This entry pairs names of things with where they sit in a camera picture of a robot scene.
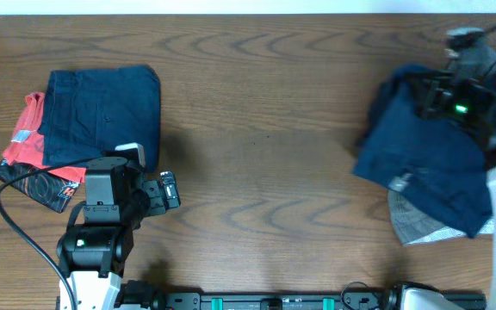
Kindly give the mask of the grey shorts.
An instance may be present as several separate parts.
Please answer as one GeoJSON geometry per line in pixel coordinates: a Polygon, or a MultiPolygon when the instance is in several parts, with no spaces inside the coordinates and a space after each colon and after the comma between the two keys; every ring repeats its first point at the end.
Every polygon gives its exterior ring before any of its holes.
{"type": "Polygon", "coordinates": [[[445,200],[433,195],[417,197],[415,193],[390,190],[387,196],[390,220],[397,238],[403,245],[436,243],[447,239],[475,235],[493,235],[494,219],[478,221],[477,226],[468,226],[464,217],[445,200]]]}

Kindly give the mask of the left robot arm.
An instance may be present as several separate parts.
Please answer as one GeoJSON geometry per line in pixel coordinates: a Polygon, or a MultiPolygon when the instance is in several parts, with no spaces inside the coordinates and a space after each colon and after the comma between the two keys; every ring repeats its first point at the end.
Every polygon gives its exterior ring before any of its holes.
{"type": "Polygon", "coordinates": [[[122,278],[141,221],[180,206],[174,174],[148,180],[136,161],[104,157],[87,164],[85,185],[86,198],[57,245],[64,275],[57,308],[164,309],[164,294],[153,285],[122,278]]]}

